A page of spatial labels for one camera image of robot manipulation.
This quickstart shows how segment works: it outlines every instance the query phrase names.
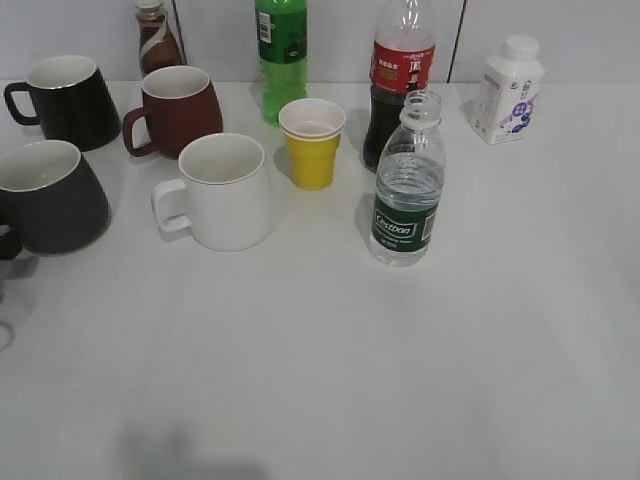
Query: black mug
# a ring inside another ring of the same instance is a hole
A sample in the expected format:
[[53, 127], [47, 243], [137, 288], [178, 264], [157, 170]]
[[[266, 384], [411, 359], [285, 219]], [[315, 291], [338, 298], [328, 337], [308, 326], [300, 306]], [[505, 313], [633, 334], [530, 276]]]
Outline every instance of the black mug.
[[[120, 116], [96, 63], [66, 55], [35, 64], [26, 82], [4, 89], [9, 113], [20, 125], [40, 125], [45, 138], [65, 140], [86, 152], [102, 147], [120, 133]], [[14, 92], [28, 92], [36, 116], [20, 113]]]
[[107, 197], [80, 150], [44, 140], [0, 158], [0, 215], [35, 254], [79, 250], [105, 232]]

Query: green bottle label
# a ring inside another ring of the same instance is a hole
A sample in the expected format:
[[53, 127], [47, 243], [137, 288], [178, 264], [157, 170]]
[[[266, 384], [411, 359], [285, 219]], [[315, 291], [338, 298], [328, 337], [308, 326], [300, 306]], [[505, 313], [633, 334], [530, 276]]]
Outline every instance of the green bottle label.
[[373, 238], [394, 252], [417, 252], [431, 241], [437, 209], [438, 205], [418, 212], [396, 210], [376, 195], [371, 226]]
[[307, 9], [296, 13], [267, 13], [256, 9], [260, 58], [286, 65], [307, 56]]

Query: brown mug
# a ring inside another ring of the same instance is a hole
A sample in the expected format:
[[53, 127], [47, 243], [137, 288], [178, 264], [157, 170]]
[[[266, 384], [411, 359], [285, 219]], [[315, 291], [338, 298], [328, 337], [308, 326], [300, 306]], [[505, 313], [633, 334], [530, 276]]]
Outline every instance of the brown mug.
[[[194, 140], [222, 132], [218, 97], [206, 72], [187, 65], [166, 67], [142, 81], [142, 108], [124, 117], [124, 145], [134, 157], [160, 151], [178, 158]], [[144, 117], [150, 142], [133, 145], [133, 124]]]

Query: paper cup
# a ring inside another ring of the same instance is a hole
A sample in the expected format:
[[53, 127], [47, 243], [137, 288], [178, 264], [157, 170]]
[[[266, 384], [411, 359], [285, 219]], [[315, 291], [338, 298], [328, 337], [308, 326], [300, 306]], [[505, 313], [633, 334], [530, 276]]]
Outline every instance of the paper cup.
[[300, 138], [327, 138], [340, 133], [347, 117], [344, 110], [321, 98], [302, 98], [280, 110], [280, 127]]
[[296, 137], [286, 131], [285, 136], [293, 183], [303, 190], [322, 190], [331, 185], [342, 132], [322, 139]]

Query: plastic bottle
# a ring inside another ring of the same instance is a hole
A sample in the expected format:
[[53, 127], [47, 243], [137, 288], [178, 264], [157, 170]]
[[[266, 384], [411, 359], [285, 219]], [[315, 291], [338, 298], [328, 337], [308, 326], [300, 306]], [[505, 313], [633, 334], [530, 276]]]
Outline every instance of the plastic bottle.
[[470, 120], [489, 145], [520, 140], [528, 131], [544, 75], [539, 50], [535, 38], [513, 35], [487, 60]]
[[378, 166], [369, 244], [376, 259], [394, 267], [424, 257], [446, 163], [438, 132], [440, 97], [426, 90], [409, 94], [400, 121]]
[[159, 68], [184, 65], [178, 42], [169, 27], [163, 0], [135, 0], [140, 24], [140, 70], [148, 75]]
[[433, 22], [429, 0], [390, 0], [380, 12], [371, 60], [371, 123], [362, 152], [372, 170], [400, 123], [407, 93], [429, 83]]
[[277, 125], [282, 107], [307, 96], [307, 0], [256, 0], [256, 25], [262, 116]]

